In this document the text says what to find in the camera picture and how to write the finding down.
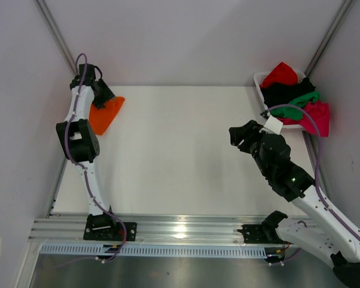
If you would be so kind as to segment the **orange t shirt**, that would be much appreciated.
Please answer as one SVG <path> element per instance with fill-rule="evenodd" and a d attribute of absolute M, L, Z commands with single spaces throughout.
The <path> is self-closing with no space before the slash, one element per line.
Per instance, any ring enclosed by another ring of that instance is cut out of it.
<path fill-rule="evenodd" d="M 101 108 L 96 108 L 91 104 L 89 123 L 96 135 L 101 136 L 106 132 L 116 118 L 124 101 L 124 97 L 115 97 L 106 102 Z"/>

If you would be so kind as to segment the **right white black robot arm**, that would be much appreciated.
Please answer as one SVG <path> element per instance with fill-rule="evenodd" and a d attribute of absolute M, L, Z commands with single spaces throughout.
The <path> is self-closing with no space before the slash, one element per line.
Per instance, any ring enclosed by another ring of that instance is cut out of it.
<path fill-rule="evenodd" d="M 267 133 L 254 120 L 229 128 L 230 143 L 250 154 L 268 185 L 317 225 L 312 229 L 280 211 L 261 223 L 258 241 L 287 242 L 326 263 L 347 287 L 360 287 L 360 229 L 316 187 L 315 180 L 290 159 L 283 136 Z"/>

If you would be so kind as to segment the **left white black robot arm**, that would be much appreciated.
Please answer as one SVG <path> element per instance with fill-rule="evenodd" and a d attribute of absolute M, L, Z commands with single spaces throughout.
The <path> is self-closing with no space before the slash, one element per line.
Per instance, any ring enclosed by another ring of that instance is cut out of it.
<path fill-rule="evenodd" d="M 100 144 L 89 123 L 92 102 L 104 92 L 104 84 L 96 79 L 96 66 L 80 64 L 78 75 L 70 83 L 72 93 L 68 115 L 56 124 L 56 132 L 66 159 L 76 167 L 88 198 L 85 240 L 111 240 L 118 234 L 112 207 L 104 195 L 98 172 Z"/>

